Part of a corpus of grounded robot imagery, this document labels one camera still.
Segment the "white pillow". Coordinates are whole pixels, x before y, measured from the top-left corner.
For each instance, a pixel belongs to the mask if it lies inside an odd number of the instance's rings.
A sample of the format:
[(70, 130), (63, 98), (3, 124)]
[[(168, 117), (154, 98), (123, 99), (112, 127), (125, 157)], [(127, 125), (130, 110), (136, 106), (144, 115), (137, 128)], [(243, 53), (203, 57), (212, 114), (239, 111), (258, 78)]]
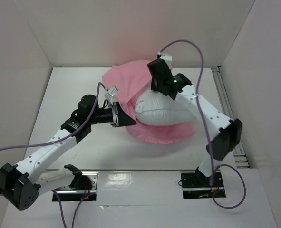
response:
[(137, 98), (134, 113), (143, 124), (171, 126), (195, 120), (195, 116), (183, 105), (160, 92), (145, 88)]

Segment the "pink pillowcase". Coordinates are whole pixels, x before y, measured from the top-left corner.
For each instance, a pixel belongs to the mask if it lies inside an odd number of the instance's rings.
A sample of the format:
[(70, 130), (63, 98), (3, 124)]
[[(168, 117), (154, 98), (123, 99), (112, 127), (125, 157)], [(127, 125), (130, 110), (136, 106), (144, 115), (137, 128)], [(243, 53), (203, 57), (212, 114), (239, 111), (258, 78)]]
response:
[(107, 88), (116, 87), (116, 97), (123, 111), (137, 124), (126, 127), (135, 139), (150, 144), (170, 144), (192, 136), (195, 131), (191, 122), (171, 126), (151, 126), (141, 123), (135, 116), (134, 106), (141, 92), (151, 85), (148, 60), (137, 60), (122, 65), (113, 65), (102, 76)]

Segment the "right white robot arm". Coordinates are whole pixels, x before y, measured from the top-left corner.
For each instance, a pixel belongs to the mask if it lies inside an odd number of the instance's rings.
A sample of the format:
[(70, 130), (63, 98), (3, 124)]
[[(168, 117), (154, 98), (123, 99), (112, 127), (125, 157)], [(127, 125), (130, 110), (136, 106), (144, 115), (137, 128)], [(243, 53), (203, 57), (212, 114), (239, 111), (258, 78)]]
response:
[(196, 91), (196, 87), (185, 75), (173, 75), (163, 59), (156, 59), (148, 63), (147, 67), (152, 76), (151, 90), (170, 97), (203, 123), (208, 156), (196, 169), (195, 180), (200, 186), (214, 185), (217, 167), (240, 142), (242, 122), (216, 109)]

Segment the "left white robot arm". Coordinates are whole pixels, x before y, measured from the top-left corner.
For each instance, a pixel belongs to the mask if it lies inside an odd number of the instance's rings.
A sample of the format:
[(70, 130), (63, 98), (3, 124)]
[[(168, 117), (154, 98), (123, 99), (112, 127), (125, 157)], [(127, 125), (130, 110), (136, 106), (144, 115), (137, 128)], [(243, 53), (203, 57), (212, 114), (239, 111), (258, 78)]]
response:
[(90, 134), (92, 125), (104, 123), (126, 127), (135, 125), (136, 121), (123, 111), (118, 102), (100, 108), (96, 96), (83, 96), (77, 109), (46, 146), (15, 165), (6, 163), (1, 167), (0, 194), (19, 211), (24, 211), (40, 195), (60, 187), (90, 190), (91, 180), (72, 164), (53, 172), (46, 172), (46, 169)]

